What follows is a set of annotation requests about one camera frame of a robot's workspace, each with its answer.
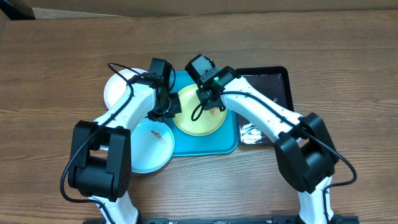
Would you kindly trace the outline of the yellow-green plate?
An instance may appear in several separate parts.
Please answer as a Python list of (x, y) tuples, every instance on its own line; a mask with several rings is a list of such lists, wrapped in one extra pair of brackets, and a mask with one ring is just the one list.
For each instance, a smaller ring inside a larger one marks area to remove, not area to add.
[(226, 111), (219, 108), (204, 110), (196, 121), (191, 120), (193, 110), (200, 103), (196, 91), (196, 84), (188, 85), (178, 92), (182, 112), (175, 115), (173, 121), (177, 127), (193, 136), (204, 136), (215, 132), (226, 119)]

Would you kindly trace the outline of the light blue plate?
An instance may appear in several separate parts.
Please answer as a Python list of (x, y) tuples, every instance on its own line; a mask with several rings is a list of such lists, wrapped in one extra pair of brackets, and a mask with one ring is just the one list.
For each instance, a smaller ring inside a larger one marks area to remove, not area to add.
[(131, 134), (131, 170), (148, 174), (161, 169), (172, 157), (175, 139), (165, 124), (142, 119)]

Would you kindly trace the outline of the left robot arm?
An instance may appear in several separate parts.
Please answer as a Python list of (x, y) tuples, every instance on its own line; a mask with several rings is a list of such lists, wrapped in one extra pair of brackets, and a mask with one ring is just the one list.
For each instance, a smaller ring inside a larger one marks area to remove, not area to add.
[(79, 121), (73, 129), (70, 160), (60, 179), (62, 196), (73, 203), (93, 203), (105, 223), (137, 223), (129, 182), (134, 141), (132, 132), (143, 118), (162, 122), (180, 112), (178, 96), (170, 92), (170, 75), (131, 72), (124, 93), (94, 121)]

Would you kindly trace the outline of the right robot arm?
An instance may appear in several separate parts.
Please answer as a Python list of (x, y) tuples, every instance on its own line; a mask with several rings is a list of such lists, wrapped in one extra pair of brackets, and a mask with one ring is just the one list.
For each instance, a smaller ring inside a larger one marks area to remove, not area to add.
[(231, 67), (209, 65), (189, 75), (198, 86), (195, 112), (219, 107), (252, 122), (273, 143), (279, 172), (298, 192), (301, 223), (330, 223), (334, 213), (329, 193), (340, 157), (321, 117), (279, 106)]

